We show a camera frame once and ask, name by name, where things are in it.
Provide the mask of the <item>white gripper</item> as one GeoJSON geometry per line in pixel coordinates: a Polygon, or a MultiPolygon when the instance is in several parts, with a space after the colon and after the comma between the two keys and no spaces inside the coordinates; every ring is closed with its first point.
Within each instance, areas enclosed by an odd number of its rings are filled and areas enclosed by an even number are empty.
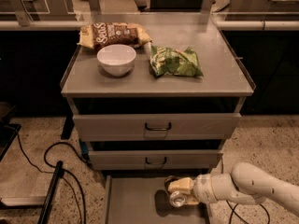
{"type": "Polygon", "coordinates": [[[211,174],[199,175],[194,179],[194,181],[189,177],[172,180],[169,183],[167,190],[170,193],[179,191],[180,193],[187,195],[190,195],[193,190],[193,194],[197,199],[188,197],[186,199],[187,205],[197,205],[199,202],[209,204],[217,203],[219,201],[216,198],[212,187],[211,174]]]}

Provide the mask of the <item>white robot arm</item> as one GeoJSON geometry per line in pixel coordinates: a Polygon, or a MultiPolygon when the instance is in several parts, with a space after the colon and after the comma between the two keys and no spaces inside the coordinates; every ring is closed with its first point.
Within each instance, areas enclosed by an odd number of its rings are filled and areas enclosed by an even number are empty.
{"type": "Polygon", "coordinates": [[[247,162],[237,163],[230,173],[165,180],[169,202],[174,207],[229,201],[262,204],[266,199],[299,216],[299,187],[282,181],[247,162]]]}

